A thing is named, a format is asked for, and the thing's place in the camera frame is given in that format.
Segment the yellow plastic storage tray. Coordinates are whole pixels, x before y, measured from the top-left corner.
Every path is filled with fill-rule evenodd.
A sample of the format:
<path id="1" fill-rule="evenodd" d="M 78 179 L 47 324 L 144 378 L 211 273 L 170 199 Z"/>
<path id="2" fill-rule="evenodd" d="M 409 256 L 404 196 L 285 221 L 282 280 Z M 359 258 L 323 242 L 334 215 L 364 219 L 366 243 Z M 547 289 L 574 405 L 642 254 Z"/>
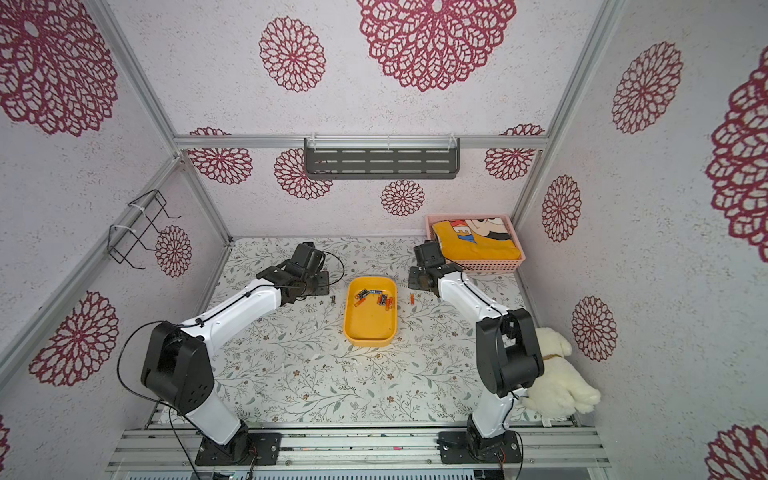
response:
<path id="1" fill-rule="evenodd" d="M 360 306 L 355 307 L 356 294 L 367 289 L 369 294 Z M 387 295 L 387 303 L 379 305 L 381 294 Z M 356 347 L 382 348 L 388 346 L 398 330 L 397 286 L 384 276 L 363 276 L 351 281 L 344 310 L 343 333 Z"/>

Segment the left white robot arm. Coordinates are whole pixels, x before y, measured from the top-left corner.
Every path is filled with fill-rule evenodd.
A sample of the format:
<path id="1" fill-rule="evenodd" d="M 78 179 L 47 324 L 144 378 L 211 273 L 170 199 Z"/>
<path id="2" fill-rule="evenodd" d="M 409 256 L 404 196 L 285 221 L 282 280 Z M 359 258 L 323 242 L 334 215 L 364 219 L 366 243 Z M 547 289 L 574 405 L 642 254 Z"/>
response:
<path id="1" fill-rule="evenodd" d="M 326 253 L 300 243 L 291 258 L 256 275 L 240 292 L 181 323 L 159 323 L 149 337 L 140 381 L 219 447 L 239 452 L 247 427 L 215 392 L 212 358 L 251 324 L 308 296 L 326 295 Z"/>

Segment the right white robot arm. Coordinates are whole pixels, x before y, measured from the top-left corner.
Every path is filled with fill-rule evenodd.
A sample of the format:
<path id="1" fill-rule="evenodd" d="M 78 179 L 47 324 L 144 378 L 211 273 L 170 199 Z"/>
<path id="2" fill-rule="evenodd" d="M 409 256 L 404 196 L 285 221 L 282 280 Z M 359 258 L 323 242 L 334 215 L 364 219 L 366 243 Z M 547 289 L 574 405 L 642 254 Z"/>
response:
<path id="1" fill-rule="evenodd" d="M 417 245 L 414 254 L 409 285 L 433 293 L 474 323 L 476 368 L 486 392 L 469 417 L 464 444 L 475 456 L 499 449 L 509 437 L 504 422 L 512 407 L 545 372 L 533 318 L 481 292 L 438 243 Z"/>

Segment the pink perforated plastic basket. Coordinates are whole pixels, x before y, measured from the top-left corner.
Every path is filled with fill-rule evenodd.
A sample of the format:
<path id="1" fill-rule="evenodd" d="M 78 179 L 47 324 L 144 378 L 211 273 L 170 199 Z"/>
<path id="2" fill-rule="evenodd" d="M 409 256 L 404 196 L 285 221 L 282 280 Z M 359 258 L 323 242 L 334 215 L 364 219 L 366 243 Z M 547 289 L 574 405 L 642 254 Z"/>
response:
<path id="1" fill-rule="evenodd" d="M 447 261 L 477 272 L 512 273 L 526 256 L 507 215 L 428 215 L 427 238 Z"/>

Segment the yellow cartoon towel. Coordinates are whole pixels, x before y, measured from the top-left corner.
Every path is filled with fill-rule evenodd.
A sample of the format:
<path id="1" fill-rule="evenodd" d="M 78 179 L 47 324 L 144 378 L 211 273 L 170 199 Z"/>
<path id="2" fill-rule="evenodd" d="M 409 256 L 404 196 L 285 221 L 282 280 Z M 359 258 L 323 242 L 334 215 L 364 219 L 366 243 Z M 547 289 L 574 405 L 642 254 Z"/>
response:
<path id="1" fill-rule="evenodd" d="M 520 249 L 501 217 L 454 219 L 431 226 L 443 255 L 451 260 L 519 260 Z"/>

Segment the cream plush dog toy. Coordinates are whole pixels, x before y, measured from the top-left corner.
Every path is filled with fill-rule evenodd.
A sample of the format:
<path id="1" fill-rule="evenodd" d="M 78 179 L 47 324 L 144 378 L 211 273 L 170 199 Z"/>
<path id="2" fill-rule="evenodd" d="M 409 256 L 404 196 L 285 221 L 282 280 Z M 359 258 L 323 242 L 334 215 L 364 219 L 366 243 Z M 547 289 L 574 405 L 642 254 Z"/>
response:
<path id="1" fill-rule="evenodd" d="M 570 342 L 549 327 L 536 328 L 535 333 L 544 373 L 527 389 L 523 406 L 547 419 L 592 413 L 601 401 L 601 393 L 569 362 L 573 353 Z"/>

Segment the grey wall shelf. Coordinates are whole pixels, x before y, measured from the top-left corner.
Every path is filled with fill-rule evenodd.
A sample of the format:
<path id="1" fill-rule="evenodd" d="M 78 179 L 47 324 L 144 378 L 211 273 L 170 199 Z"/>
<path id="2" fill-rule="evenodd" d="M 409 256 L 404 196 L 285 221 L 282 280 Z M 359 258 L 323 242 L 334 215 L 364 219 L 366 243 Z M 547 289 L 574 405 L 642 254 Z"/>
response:
<path id="1" fill-rule="evenodd" d="M 312 180 L 452 180 L 460 140 L 304 140 L 304 170 Z"/>

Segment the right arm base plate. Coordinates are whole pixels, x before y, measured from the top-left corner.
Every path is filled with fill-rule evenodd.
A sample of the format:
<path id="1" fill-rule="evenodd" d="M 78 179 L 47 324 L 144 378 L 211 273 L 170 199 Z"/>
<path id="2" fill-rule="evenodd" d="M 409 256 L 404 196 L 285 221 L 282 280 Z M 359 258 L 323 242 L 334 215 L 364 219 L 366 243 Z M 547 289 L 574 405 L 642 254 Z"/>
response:
<path id="1" fill-rule="evenodd" d="M 484 438 L 474 430 L 441 431 L 436 442 L 444 464 L 520 463 L 523 460 L 521 443 L 512 431 L 492 438 Z"/>

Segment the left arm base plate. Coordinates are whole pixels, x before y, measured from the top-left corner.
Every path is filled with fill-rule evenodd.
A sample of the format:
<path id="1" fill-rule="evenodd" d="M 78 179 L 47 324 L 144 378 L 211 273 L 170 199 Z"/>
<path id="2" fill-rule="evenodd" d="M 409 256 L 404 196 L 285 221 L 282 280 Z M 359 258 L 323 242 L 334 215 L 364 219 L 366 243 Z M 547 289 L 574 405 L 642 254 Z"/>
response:
<path id="1" fill-rule="evenodd" d="M 273 432 L 251 432 L 242 423 L 233 438 L 220 445 L 203 437 L 194 460 L 196 466 L 275 466 L 283 436 Z"/>

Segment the aluminium rail frame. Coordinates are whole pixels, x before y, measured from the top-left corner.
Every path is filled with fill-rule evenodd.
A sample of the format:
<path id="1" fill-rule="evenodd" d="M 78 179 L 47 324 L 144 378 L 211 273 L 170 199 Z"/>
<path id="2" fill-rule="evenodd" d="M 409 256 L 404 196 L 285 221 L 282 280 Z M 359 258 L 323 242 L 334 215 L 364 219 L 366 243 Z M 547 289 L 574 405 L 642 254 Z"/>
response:
<path id="1" fill-rule="evenodd" d="M 607 451 L 592 427 L 515 425 L 502 446 L 472 454 L 465 428 L 454 425 L 374 428 L 259 428 L 249 432 L 246 456 L 230 466 L 218 445 L 182 425 L 127 430 L 108 460 L 110 473 L 275 470 L 509 468 L 606 469 Z"/>

